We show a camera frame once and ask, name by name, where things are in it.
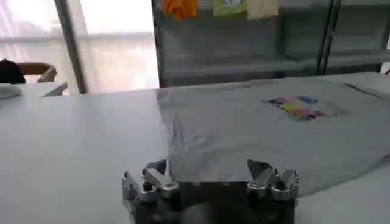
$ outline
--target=white fabric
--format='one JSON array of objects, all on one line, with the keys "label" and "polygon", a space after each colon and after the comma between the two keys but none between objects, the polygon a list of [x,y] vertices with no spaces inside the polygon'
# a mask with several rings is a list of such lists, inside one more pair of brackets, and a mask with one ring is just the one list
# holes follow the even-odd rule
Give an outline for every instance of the white fabric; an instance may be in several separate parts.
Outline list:
[{"label": "white fabric", "polygon": [[[150,1],[68,0],[92,93],[157,88]],[[0,59],[42,61],[78,93],[53,0],[0,1]]]},{"label": "white fabric", "polygon": [[[330,101],[349,114],[294,121],[261,102],[295,96]],[[246,161],[254,159],[297,170],[301,195],[334,186],[390,152],[390,101],[379,96],[308,78],[162,89],[173,174],[179,181],[249,181]]]},{"label": "white fabric", "polygon": [[0,100],[20,96],[22,91],[15,85],[0,84]]}]

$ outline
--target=white curtain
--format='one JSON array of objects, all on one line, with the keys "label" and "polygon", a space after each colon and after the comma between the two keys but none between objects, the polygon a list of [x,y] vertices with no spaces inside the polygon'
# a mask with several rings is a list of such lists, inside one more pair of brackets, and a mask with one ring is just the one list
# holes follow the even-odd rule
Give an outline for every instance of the white curtain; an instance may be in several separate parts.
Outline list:
[{"label": "white curtain", "polygon": [[[68,3],[91,93],[158,87],[151,1]],[[0,58],[50,63],[77,92],[54,0],[0,0]]]}]

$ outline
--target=black object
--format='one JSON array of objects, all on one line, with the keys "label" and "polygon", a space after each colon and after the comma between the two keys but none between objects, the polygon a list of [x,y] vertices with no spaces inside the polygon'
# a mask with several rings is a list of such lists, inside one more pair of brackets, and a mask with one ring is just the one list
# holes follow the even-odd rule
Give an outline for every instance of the black object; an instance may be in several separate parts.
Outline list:
[{"label": "black object", "polygon": [[143,181],[125,174],[123,202],[134,224],[294,224],[295,171],[278,173],[252,160],[247,165],[253,176],[249,183],[191,183],[164,176],[166,161],[149,163]]},{"label": "black object", "polygon": [[26,79],[15,62],[3,59],[0,61],[0,83],[23,84]]},{"label": "black object", "polygon": [[295,199],[263,199],[247,191],[246,182],[179,183],[180,192],[170,200],[132,202],[135,224],[293,224]]}]

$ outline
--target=metal bracket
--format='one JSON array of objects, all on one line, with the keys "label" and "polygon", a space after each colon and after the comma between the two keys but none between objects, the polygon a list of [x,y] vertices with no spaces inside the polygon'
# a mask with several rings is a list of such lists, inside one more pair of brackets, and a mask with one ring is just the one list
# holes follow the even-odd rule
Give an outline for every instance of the metal bracket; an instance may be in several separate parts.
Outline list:
[{"label": "metal bracket", "polygon": [[288,201],[298,197],[299,176],[293,170],[285,170],[271,183],[271,195],[277,201]]}]

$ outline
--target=wooden chair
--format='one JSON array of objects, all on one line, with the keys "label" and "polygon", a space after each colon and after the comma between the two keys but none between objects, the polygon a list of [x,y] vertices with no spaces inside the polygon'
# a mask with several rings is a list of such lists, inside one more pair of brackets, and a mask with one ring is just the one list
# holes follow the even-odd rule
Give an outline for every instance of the wooden chair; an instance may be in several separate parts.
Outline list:
[{"label": "wooden chair", "polygon": [[37,82],[54,82],[57,70],[53,65],[41,62],[17,63],[24,75],[40,75]]}]

